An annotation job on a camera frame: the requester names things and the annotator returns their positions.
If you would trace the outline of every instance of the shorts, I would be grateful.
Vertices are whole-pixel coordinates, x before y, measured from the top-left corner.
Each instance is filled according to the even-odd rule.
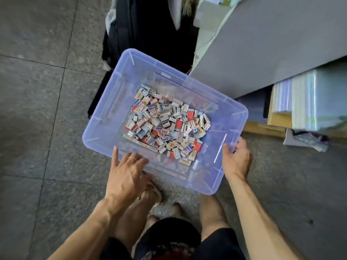
[[[136,246],[134,260],[141,260],[148,252],[155,251],[158,246],[172,242],[194,248],[191,260],[245,260],[233,229],[218,229],[201,242],[200,233],[190,222],[174,217],[159,220],[145,232]],[[109,238],[100,259],[131,260],[132,258],[119,240]]]

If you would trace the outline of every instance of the forearm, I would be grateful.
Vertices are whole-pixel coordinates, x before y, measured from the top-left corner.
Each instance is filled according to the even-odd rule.
[[[251,260],[302,259],[286,243],[277,225],[260,205],[249,185],[240,179],[230,182]]]
[[[49,260],[55,259],[97,259],[114,226],[126,210],[109,200],[100,201],[88,219],[67,238]]]

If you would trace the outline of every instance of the gray stone tile floor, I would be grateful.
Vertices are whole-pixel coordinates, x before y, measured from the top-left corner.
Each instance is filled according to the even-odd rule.
[[[110,159],[84,147],[87,109],[103,77],[110,0],[0,0],[0,259],[46,259],[105,192]],[[345,259],[347,146],[327,153],[248,135],[249,183],[309,259]],[[196,192],[156,179],[165,217],[178,201],[201,228]],[[246,253],[235,201],[218,192]]]

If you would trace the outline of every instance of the hand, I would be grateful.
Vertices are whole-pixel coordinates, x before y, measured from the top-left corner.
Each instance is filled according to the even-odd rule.
[[[224,144],[222,166],[224,174],[230,184],[236,179],[246,181],[251,163],[252,154],[247,148],[245,139],[242,137],[239,138],[235,153],[230,153],[229,145]]]
[[[141,172],[148,159],[138,153],[127,153],[118,161],[118,148],[115,146],[112,154],[111,170],[106,187],[105,199],[111,200],[115,206],[130,206],[145,189],[152,174]]]

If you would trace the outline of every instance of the blue translucent plastic container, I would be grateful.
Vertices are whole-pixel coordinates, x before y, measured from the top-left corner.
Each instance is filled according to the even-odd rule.
[[[211,127],[191,166],[156,153],[123,137],[134,96],[145,84],[164,95],[203,111]],[[246,107],[213,88],[135,49],[123,52],[106,89],[83,133],[83,143],[99,153],[112,156],[113,147],[120,157],[138,152],[149,159],[145,171],[204,194],[217,191],[223,178],[222,147],[233,151],[248,117]]]

